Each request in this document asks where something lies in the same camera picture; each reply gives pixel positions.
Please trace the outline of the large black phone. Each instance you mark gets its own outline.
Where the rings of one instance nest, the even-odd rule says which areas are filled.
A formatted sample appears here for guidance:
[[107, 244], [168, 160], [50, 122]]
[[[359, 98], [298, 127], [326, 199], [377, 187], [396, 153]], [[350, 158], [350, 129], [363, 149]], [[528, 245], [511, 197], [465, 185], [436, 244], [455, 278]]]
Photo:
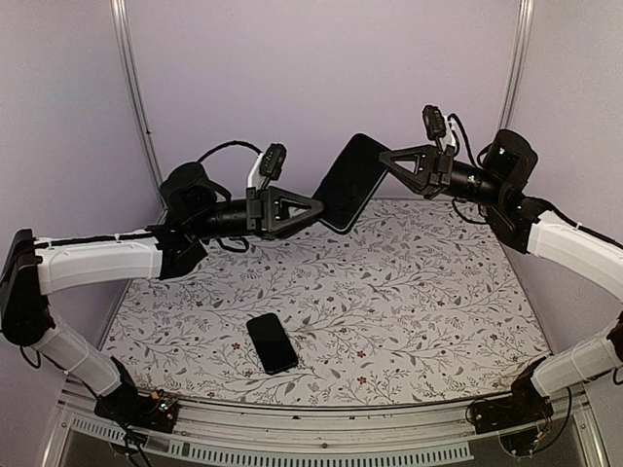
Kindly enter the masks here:
[[323, 204], [320, 222], [337, 234], [348, 234], [382, 184], [386, 168], [380, 154], [387, 146], [355, 134], [335, 159], [312, 198]]

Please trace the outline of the small black phone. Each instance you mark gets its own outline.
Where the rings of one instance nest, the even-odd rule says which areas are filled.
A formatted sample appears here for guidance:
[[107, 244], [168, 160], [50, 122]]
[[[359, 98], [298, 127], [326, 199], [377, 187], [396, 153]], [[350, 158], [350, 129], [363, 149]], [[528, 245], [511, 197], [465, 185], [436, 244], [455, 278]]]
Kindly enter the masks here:
[[298, 355], [275, 313], [251, 318], [246, 322], [246, 329], [267, 375], [298, 366]]

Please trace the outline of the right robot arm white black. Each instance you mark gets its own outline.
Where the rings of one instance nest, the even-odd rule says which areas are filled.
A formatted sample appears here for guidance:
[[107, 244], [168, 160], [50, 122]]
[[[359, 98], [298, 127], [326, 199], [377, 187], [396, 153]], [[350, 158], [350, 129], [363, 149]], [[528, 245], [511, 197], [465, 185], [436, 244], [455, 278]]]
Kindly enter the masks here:
[[[478, 204], [503, 245], [556, 263], [621, 299], [621, 244], [572, 221], [550, 201], [524, 195], [537, 154], [520, 134], [500, 130], [480, 167], [457, 162], [452, 150], [436, 145], [385, 151], [380, 162], [426, 199], [444, 194]], [[503, 415], [523, 424], [539, 411], [541, 400], [621, 366], [622, 320], [616, 318], [592, 337], [523, 370], [511, 385]]]

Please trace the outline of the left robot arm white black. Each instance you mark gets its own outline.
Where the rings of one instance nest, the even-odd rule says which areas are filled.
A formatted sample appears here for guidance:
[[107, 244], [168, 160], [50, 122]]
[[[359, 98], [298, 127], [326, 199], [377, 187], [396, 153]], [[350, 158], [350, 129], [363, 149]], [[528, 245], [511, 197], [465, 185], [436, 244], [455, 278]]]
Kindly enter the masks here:
[[19, 347], [50, 358], [105, 399], [124, 422], [145, 412], [121, 364], [96, 350], [59, 318], [51, 316], [51, 294], [100, 282], [168, 280], [192, 272], [211, 239], [258, 236], [287, 238], [313, 224], [320, 201], [268, 184], [254, 176], [243, 199], [209, 180], [198, 162], [175, 168], [161, 185], [167, 215], [160, 225], [131, 233], [53, 239], [16, 232], [1, 275], [1, 331]]

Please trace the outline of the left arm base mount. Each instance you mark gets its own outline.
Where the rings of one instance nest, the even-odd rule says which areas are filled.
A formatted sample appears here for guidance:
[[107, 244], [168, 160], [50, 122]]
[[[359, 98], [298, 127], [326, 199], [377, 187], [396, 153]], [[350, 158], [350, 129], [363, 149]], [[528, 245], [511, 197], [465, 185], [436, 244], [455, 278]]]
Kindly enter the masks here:
[[124, 365], [115, 357], [112, 361], [120, 372], [121, 385], [111, 394], [97, 397], [94, 414], [120, 426], [171, 434], [179, 413], [178, 398], [162, 389], [139, 392]]

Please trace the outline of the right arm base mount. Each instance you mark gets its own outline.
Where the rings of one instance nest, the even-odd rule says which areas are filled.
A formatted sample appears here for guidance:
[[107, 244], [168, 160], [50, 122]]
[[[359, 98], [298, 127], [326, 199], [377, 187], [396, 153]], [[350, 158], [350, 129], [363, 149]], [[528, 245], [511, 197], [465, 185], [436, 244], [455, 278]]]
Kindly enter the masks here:
[[548, 396], [535, 389], [531, 377], [544, 357], [530, 363], [512, 382], [510, 394], [499, 399], [478, 398], [465, 410], [465, 419], [477, 434], [546, 420], [554, 414]]

